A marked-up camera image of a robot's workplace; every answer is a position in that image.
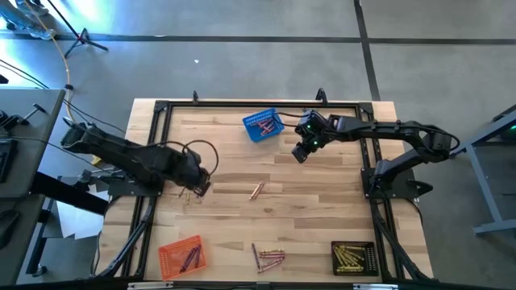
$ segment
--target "blue basket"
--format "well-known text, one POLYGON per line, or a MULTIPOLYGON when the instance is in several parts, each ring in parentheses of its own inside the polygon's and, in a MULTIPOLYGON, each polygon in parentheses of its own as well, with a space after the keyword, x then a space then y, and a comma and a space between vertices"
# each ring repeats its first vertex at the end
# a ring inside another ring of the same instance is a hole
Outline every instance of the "blue basket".
MULTIPOLYGON (((243 124, 245 125, 245 129, 248 131, 249 137, 251 138, 252 141, 259 142, 270 136, 278 135, 283 131, 283 129, 285 129, 285 127, 283 125, 281 125, 280 123, 274 122, 274 120, 271 120, 272 124, 274 125, 273 130, 265 135, 261 134, 263 129, 260 128, 260 126, 258 126, 256 124, 258 122, 261 122, 261 121, 264 121, 267 119, 272 119, 275 113, 276 113, 276 109, 271 108, 271 109, 259 112, 257 114, 253 114, 242 120, 243 124)), ((277 121, 282 122, 278 115, 274 116, 274 118, 277 121)))

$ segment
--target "bolt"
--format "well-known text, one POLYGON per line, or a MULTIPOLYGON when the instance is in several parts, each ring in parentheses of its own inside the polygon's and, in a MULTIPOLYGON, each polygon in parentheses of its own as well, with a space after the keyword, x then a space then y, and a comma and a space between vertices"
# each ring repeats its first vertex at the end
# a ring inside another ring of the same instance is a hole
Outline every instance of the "bolt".
POLYGON ((23 117, 23 119, 19 120, 19 123, 20 124, 23 124, 23 123, 26 123, 27 120, 33 115, 35 114, 37 111, 41 111, 41 113, 47 113, 47 111, 45 109, 43 109, 40 105, 38 104, 32 104, 34 106, 35 109, 33 109, 29 114, 27 114, 27 116, 23 117))

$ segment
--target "metal stand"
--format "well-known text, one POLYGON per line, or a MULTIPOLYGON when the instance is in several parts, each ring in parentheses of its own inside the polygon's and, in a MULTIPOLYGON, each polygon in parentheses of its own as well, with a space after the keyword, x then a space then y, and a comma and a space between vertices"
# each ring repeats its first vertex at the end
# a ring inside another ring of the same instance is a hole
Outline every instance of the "metal stand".
POLYGON ((66 26, 69 28, 70 31, 73 32, 73 34, 75 35, 76 39, 75 41, 73 42, 72 46, 68 49, 68 51, 66 51, 66 53, 64 54, 64 58, 67 58, 68 57, 68 54, 70 54, 70 52, 72 52, 72 50, 77 47, 77 44, 79 44, 79 42, 81 42, 81 45, 82 44, 89 44, 89 45, 93 45, 95 46, 96 48, 100 48, 102 50, 105 50, 105 51, 108 51, 107 47, 105 46, 102 46, 98 43, 95 43, 91 40, 89 40, 89 34, 88 34, 88 31, 86 30, 86 28, 82 28, 82 32, 80 35, 78 35, 78 33, 73 29, 72 25, 70 25, 70 23, 68 21, 66 21, 65 17, 57 10, 57 8, 54 6, 54 3, 52 3, 51 0, 48 0, 48 3, 50 3, 50 5, 52 6, 52 8, 54 8, 54 10, 57 12, 57 14, 59 15, 59 17, 61 17, 61 19, 63 19, 64 23, 66 23, 66 26))
POLYGON ((484 170, 482 169, 481 163, 478 160, 475 152, 475 146, 481 146, 483 144, 492 145, 493 143, 496 144, 495 142, 486 141, 499 135, 503 131, 510 130, 512 126, 516 125, 516 106, 509 108, 502 114, 495 117, 493 120, 494 122, 487 129, 471 138, 469 141, 462 143, 460 147, 455 149, 450 154, 450 158, 452 158, 459 155, 461 152, 468 153, 473 170, 475 170, 476 178, 478 179, 478 183, 480 184, 482 193, 484 194, 485 202, 487 203, 489 211, 493 216, 494 222, 473 227, 473 232, 475 234, 484 234, 498 230, 516 229, 516 219, 503 220, 501 217, 500 211, 498 210, 496 201, 494 200, 493 194, 491 193, 491 188, 489 187, 489 183, 487 181, 488 177, 484 173, 484 170))

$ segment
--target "desk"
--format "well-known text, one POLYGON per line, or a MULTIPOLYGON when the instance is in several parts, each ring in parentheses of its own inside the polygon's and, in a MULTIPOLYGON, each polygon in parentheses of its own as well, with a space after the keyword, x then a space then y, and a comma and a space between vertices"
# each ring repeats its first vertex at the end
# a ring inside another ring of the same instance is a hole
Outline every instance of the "desk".
MULTIPOLYGON (((131 141, 147 143, 155 101, 135 100, 127 130, 131 141)), ((165 184, 152 227, 146 280, 161 279, 158 247, 200 234, 208 267, 179 280, 380 281, 380 277, 344 277, 331 273, 330 241, 375 241, 371 211, 363 198, 360 181, 363 164, 360 144, 331 143, 310 155, 304 164, 298 164, 290 154, 299 140, 293 128, 287 127, 280 135, 260 143, 249 139, 242 118, 264 109, 173 108, 169 140, 210 141, 218 149, 220 163, 205 197, 193 197, 189 205, 185 204, 185 195, 177 198, 181 188, 171 182, 165 184), (249 195, 260 181, 266 182, 264 190, 255 201, 249 201, 249 195), (285 261, 279 267, 257 274, 252 242, 258 251, 284 248, 285 261)), ((392 102, 374 102, 373 109, 379 121, 396 120, 392 102)), ((294 108, 278 110, 302 112, 294 108)), ((354 111, 348 109, 319 111, 324 115, 355 116, 354 111)), ((285 123, 297 123, 296 118, 281 118, 285 123)), ((158 132, 163 122, 163 118, 160 119, 158 132)), ((386 159, 404 151, 400 141, 381 140, 380 145, 386 159)), ((210 147, 199 143, 193 144, 192 149, 201 155, 202 166, 210 171, 214 166, 210 147)), ((127 240, 134 202, 133 197, 122 197, 107 212, 100 239, 98 271, 106 268, 127 240)), ((406 201, 393 200, 392 203, 401 245, 419 268, 431 276, 418 213, 406 201)), ((385 248, 389 270, 394 273, 387 242, 385 248)), ((134 253, 133 268, 139 249, 140 244, 134 253)))
MULTIPOLYGON (((65 92, 57 89, 0 89, 0 109, 9 115, 29 113, 33 103, 42 106, 47 113, 38 112, 29 118, 28 126, 17 126, 14 136, 48 141, 56 122, 65 92)), ((0 211, 12 209, 15 198, 27 194, 32 179, 40 165, 47 144, 19 140, 18 153, 14 159, 6 183, 0 184, 0 211)), ((0 285, 14 284, 18 278, 23 258, 38 222, 44 196, 32 195, 20 201, 16 209, 21 213, 15 232, 7 246, 0 250, 0 285)))

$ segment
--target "tripod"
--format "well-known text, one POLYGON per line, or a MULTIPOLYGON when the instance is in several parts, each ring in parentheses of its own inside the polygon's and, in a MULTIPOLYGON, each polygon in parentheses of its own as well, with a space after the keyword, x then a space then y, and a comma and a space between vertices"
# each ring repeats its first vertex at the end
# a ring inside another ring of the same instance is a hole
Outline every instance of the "tripod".
POLYGON ((76 39, 75 41, 73 42, 72 46, 68 49, 68 51, 66 51, 66 53, 64 54, 64 58, 67 58, 68 57, 68 54, 70 54, 70 52, 72 52, 72 50, 77 47, 77 45, 79 44, 79 42, 82 44, 89 44, 89 45, 93 45, 95 46, 96 48, 100 48, 102 50, 105 50, 105 51, 108 51, 107 47, 105 46, 102 46, 98 43, 95 43, 91 40, 89 40, 89 34, 88 34, 88 31, 86 30, 86 28, 82 28, 82 32, 80 35, 78 35, 78 33, 73 29, 72 25, 70 25, 70 23, 68 21, 66 21, 65 17, 57 10, 57 8, 54 6, 54 3, 52 3, 51 0, 47 0, 48 3, 50 3, 50 5, 54 8, 54 10, 57 12, 57 14, 61 17, 61 19, 63 19, 64 23, 66 23, 66 26, 73 32, 73 34, 75 35, 76 39))

